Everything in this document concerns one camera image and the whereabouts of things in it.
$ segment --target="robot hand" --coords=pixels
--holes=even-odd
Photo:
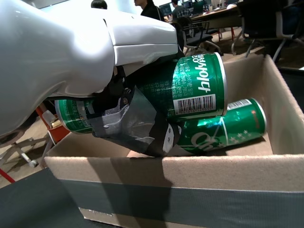
[[[153,157],[166,156],[182,130],[182,123],[167,122],[136,87],[125,89],[117,107],[88,122],[93,136]]]
[[[56,9],[46,14],[21,0],[0,1],[0,135],[17,129],[47,97],[111,99],[116,94],[102,91],[116,81],[115,67],[127,77],[178,52],[168,23]]]

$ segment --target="green soda can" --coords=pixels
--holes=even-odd
[[[57,100],[55,109],[63,126],[74,133],[92,133],[93,129],[87,121],[86,111],[93,114],[93,100]]]
[[[187,152],[202,152],[236,145],[259,138],[266,132],[266,117],[255,99],[228,104],[225,116],[186,121],[179,148]]]
[[[136,85],[168,120],[226,114],[226,75],[218,53],[183,57],[145,74],[138,77]]]

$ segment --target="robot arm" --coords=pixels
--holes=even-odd
[[[49,96],[91,97],[115,67],[128,76],[178,52],[174,27],[161,21],[102,9],[54,14],[0,1],[0,135]]]

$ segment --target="red object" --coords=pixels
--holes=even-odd
[[[233,30],[232,27],[231,27],[231,36],[232,36],[232,41],[233,41],[233,39],[234,39],[234,30]]]
[[[50,128],[49,125],[47,124],[47,122],[43,119],[42,114],[42,108],[38,107],[36,108],[36,112],[37,114],[40,116],[40,118],[42,119],[42,121],[44,122],[45,126],[47,127],[47,130],[49,131],[49,133],[51,134],[53,140],[55,141],[55,143],[59,142],[60,140],[62,140],[67,134],[70,133],[69,130],[67,130],[64,126],[60,125],[57,126],[55,128]]]
[[[0,169],[0,175],[2,177],[4,177],[5,179],[7,179],[10,183],[15,183],[15,180],[12,179],[5,171],[3,171],[2,169]]]

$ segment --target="table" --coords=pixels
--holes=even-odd
[[[238,7],[232,7],[230,9],[222,9],[216,12],[211,12],[205,15],[199,15],[191,18],[192,21],[202,20],[209,22],[209,28],[221,29],[242,26],[242,18],[239,16]],[[237,36],[231,45],[231,51],[235,55],[234,46],[238,41],[242,32]]]
[[[0,189],[0,227],[116,228],[84,219],[49,169]]]

